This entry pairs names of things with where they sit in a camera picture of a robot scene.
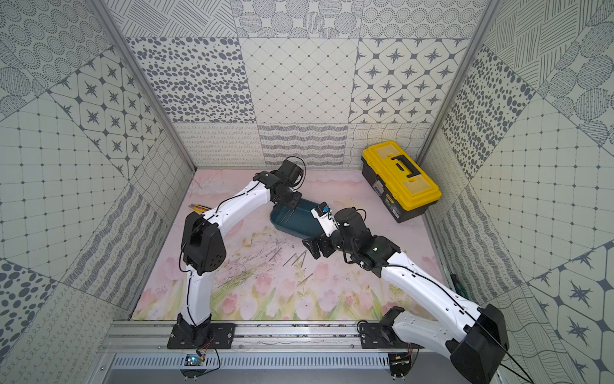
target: polka dot pattern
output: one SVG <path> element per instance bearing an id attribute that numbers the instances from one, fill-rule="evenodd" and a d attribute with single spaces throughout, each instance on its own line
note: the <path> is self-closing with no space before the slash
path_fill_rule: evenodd
<path id="1" fill-rule="evenodd" d="M 485 45 L 443 124 L 463 172 L 472 178 L 535 94 Z"/>
<path id="2" fill-rule="evenodd" d="M 52 278 L 0 259 L 0 365 L 56 284 Z"/>
<path id="3" fill-rule="evenodd" d="M 254 122 L 237 39 L 128 38 L 173 122 Z"/>

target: metal bracket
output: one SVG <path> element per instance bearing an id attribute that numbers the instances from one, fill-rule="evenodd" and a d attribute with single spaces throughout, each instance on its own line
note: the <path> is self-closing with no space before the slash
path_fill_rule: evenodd
<path id="1" fill-rule="evenodd" d="M 382 325 L 379 323 L 360 323 L 360 344 L 364 350 L 378 348 L 407 348 L 407 343 L 402 342 L 398 337 L 392 341 L 392 346 L 384 340 L 382 336 Z"/>
<path id="2" fill-rule="evenodd" d="M 234 323 L 212 323 L 209 328 L 212 334 L 209 348 L 229 350 L 235 338 L 235 327 Z M 192 341 L 179 330 L 179 325 L 175 324 L 166 347 L 170 350 L 185 350 L 193 348 L 193 345 Z"/>

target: black cable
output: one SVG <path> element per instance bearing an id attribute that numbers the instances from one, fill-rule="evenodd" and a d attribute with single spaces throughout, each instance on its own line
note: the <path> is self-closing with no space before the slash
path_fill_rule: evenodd
<path id="1" fill-rule="evenodd" d="M 356 323 L 356 331 L 358 332 L 358 334 L 362 334 L 362 333 L 360 332 L 360 329 L 358 329 L 358 326 L 359 326 L 361 323 L 367 323 L 367 324 L 368 324 L 369 322 L 368 322 L 367 320 L 360 320 L 358 323 Z"/>
<path id="2" fill-rule="evenodd" d="M 301 159 L 299 156 L 288 156 L 288 157 L 286 157 L 284 159 L 284 161 L 286 161 L 286 160 L 288 160 L 288 159 L 290 159 L 292 157 L 294 157 L 295 159 L 299 159 L 299 160 L 301 160 L 301 162 L 303 162 L 303 177 L 301 178 L 301 185 L 299 185 L 297 187 L 297 189 L 299 189 L 300 187 L 303 186 L 303 183 L 305 182 L 305 178 L 307 177 L 307 166 L 305 165 L 305 161 L 303 159 Z"/>
<path id="3" fill-rule="evenodd" d="M 252 189 L 256 188 L 256 187 L 258 186 L 258 184 L 259 184 L 259 183 L 256 183 L 256 185 L 254 185 L 254 186 L 252 187 Z M 247 194 L 247 193 L 249 193 L 249 192 L 252 192 L 252 189 L 250 189 L 250 190 L 248 190 L 248 191 L 245 191 L 245 192 L 243 192 L 243 193 L 242 193 L 242 194 L 240 194 L 240 195 L 235 195 L 235 196 L 229 197 L 229 198 L 227 198 L 226 200 L 224 200 L 224 201 L 222 201 L 221 203 L 219 203 L 219 204 L 217 205 L 217 208 L 216 208 L 216 214 L 217 214 L 217 212 L 220 210 L 220 207 L 222 206 L 222 204 L 224 204 L 225 202 L 227 202 L 227 201 L 229 201 L 229 200 L 234 199 L 235 197 L 243 196 L 244 194 Z"/>
<path id="4" fill-rule="evenodd" d="M 420 353 L 420 348 L 418 348 L 418 350 L 416 351 L 416 357 L 414 358 L 414 362 L 411 365 L 412 368 L 416 365 L 416 361 L 418 361 L 418 353 Z"/>
<path id="5" fill-rule="evenodd" d="M 362 221 L 364 222 L 365 220 L 367 220 L 367 211 L 363 210 L 362 208 L 356 210 L 356 212 L 358 211 L 363 211 L 365 213 L 365 217 L 362 219 Z"/>
<path id="6" fill-rule="evenodd" d="M 203 373 L 203 375 L 210 374 L 210 373 L 211 373 L 211 372 L 213 372 L 214 370 L 218 370 L 218 369 L 220 369 L 220 368 L 222 367 L 222 360 L 220 359 L 220 354 L 217 352 L 217 348 L 213 348 L 213 349 L 215 349 L 215 351 L 216 351 L 216 355 L 217 355 L 217 368 L 212 369 L 212 370 L 208 370 L 208 371 L 206 371 L 205 373 Z"/>
<path id="7" fill-rule="evenodd" d="M 510 357 L 510 359 L 511 359 L 513 362 L 515 362 L 517 366 L 519 366 L 519 367 L 520 367 L 520 369 L 522 370 L 522 372 L 523 372 L 525 375 L 527 375 L 528 379 L 526 379 L 526 378 L 524 378 L 524 377 L 520 376 L 520 375 L 519 375 L 518 373 L 516 373 L 516 372 L 514 372 L 514 373 L 515 373 L 517 376 L 521 377 L 523 380 L 525 380 L 525 381 L 527 381 L 527 382 L 529 382 L 529 383 L 531 383 L 531 384 L 535 384 L 535 383 L 533 382 L 533 380 L 531 379 L 531 376 L 530 376 L 530 375 L 529 375 L 529 374 L 528 374 L 528 373 L 527 373 L 527 372 L 524 370 L 524 368 L 523 368 L 523 367 L 522 367 L 520 364 L 518 364 L 518 362 L 516 361 L 516 359 L 515 359 L 515 358 L 514 358 L 512 355 L 510 355 L 510 354 L 509 354 L 509 352 L 508 352 L 508 351 L 507 351 L 507 350 L 506 350 L 506 349 L 503 347 L 503 345 L 501 345 L 501 343 L 499 343 L 499 342 L 497 341 L 497 339 L 495 339 L 495 338 L 494 338 L 494 336 L 493 336 L 493 335 L 491 335 L 491 333 L 490 333 L 490 332 L 488 332 L 488 330 L 487 330 L 486 328 L 484 328 L 484 326 L 483 326 L 482 324 L 478 323 L 478 321 L 477 321 L 477 320 L 476 320 L 476 319 L 475 319 L 475 318 L 474 318 L 474 317 L 471 315 L 471 313 L 469 313 L 467 310 L 464 310 L 464 309 L 463 309 L 463 306 L 462 306 L 461 304 L 459 304 L 459 303 L 458 303 L 458 301 L 454 300 L 454 298 L 453 298 L 453 297 L 452 297 L 452 296 L 451 296 L 451 295 L 450 295 L 450 294 L 449 294 L 449 293 L 448 293 L 448 292 L 447 292 L 447 291 L 446 291 L 446 290 L 445 290 L 445 289 L 444 289 L 442 286 L 440 286 L 439 284 L 437 284 L 436 282 L 434 282 L 434 281 L 433 281 L 433 280 L 431 280 L 430 278 L 428 278 L 428 277 L 426 277 L 426 276 L 422 276 L 420 273 L 418 273 L 418 272 L 416 272 L 416 271 L 412 271 L 411 269 L 409 269 L 408 267 L 405 267 L 404 265 L 389 264 L 389 265 L 386 265 L 386 267 L 400 267 L 400 268 L 403 268 L 403 269 L 407 269 L 407 270 L 408 270 L 408 271 L 410 271 L 410 272 L 411 272 L 413 275 L 420 276 L 421 278 L 423 278 L 423 279 L 425 279 L 425 280 L 427 280 L 427 281 L 430 281 L 430 282 L 431 282 L 431 283 L 433 283 L 434 285 L 438 286 L 438 287 L 439 287 L 439 289 L 441 289 L 441 290 L 443 291 L 443 293 L 445 293 L 445 294 L 446 294 L 446 295 L 447 295 L 447 296 L 448 296 L 448 297 L 449 297 L 449 298 L 450 298 L 450 299 L 451 299 L 451 300 L 454 302 L 454 304 L 456 304 L 456 305 L 457 305 L 457 306 L 460 308 L 460 310 L 462 310 L 462 311 L 464 312 L 464 314 L 465 314 L 465 315 L 469 316 L 469 318 L 471 318 L 471 320 L 473 320 L 473 322 L 474 322 L 475 324 L 479 325 L 479 326 L 480 326 L 480 328 L 482 328 L 482 330 L 483 330 L 484 332 L 486 332 L 486 334 L 488 335 L 488 337 L 490 337 L 490 338 L 491 338 L 493 341 L 495 341 L 495 343 L 497 343 L 497 345 L 499 346 L 499 348 L 501 348 L 501 349 L 503 350 L 503 352 L 505 352 L 505 354 L 506 354 L 506 355 L 508 355 L 508 356 Z"/>

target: blue plastic tray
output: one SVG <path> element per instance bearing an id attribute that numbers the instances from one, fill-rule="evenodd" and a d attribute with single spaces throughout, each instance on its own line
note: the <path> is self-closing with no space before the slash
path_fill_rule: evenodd
<path id="1" fill-rule="evenodd" d="M 271 211 L 271 222 L 278 230 L 301 239 L 319 236 L 324 233 L 320 223 L 311 215 L 317 203 L 302 198 L 294 210 L 276 205 Z"/>

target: metal frame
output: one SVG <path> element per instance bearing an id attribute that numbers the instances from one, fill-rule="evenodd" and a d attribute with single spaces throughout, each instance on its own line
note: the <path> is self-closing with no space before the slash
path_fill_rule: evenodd
<path id="1" fill-rule="evenodd" d="M 433 144 L 433 138 L 435 134 L 439 130 L 439 128 L 443 125 L 443 121 L 445 117 L 448 115 L 448 111 L 450 107 L 454 103 L 456 99 L 456 95 L 461 89 L 462 82 L 465 80 L 467 73 L 469 72 L 469 68 L 471 68 L 471 64 L 475 60 L 475 57 L 482 46 L 482 42 L 486 37 L 486 32 L 488 28 L 490 28 L 492 19 L 497 15 L 497 11 L 499 10 L 499 6 L 503 3 L 503 0 L 490 0 L 486 8 L 484 8 L 484 12 L 482 13 L 482 17 L 478 21 L 478 25 L 475 28 L 475 32 L 471 38 L 469 46 L 467 47 L 467 54 L 463 58 L 460 63 L 459 69 L 456 72 L 456 77 L 452 81 L 452 86 L 450 87 L 448 94 L 443 100 L 443 104 L 441 105 L 441 109 L 437 114 L 437 118 L 433 124 L 433 129 L 429 132 L 429 135 L 426 138 L 425 144 L 423 145 L 420 153 L 418 154 L 416 163 L 421 167 L 426 155 L 429 152 L 431 145 Z"/>
<path id="2" fill-rule="evenodd" d="M 356 321 L 235 321 L 233 348 L 245 352 L 361 351 Z M 166 349 L 175 321 L 114 321 L 100 353 L 193 353 Z M 381 349 L 395 352 L 399 349 Z"/>
<path id="3" fill-rule="evenodd" d="M 128 47 L 128 43 L 126 42 L 126 38 L 120 31 L 119 27 L 115 23 L 113 15 L 111 11 L 107 7 L 107 4 L 103 0 L 87 0 L 91 5 L 91 10 L 103 26 L 103 29 L 108 34 L 109 39 L 113 43 L 113 47 L 116 48 L 119 52 L 121 52 L 121 56 L 124 59 L 124 65 L 132 71 L 134 74 L 134 78 L 136 79 L 137 84 L 139 85 L 139 89 L 143 92 L 145 99 L 151 105 L 155 115 L 160 119 L 162 127 L 171 138 L 171 141 L 178 148 L 181 157 L 184 158 L 185 162 L 188 164 L 190 169 L 194 172 L 196 170 L 196 165 L 192 160 L 192 157 L 188 153 L 185 148 L 183 142 L 177 135 L 175 131 L 174 125 L 171 122 L 171 119 L 168 118 L 166 112 L 164 111 L 164 107 L 162 103 L 155 95 L 154 90 L 152 90 L 149 85 L 149 81 L 143 74 L 143 70 L 141 66 L 136 61 L 132 50 Z"/>

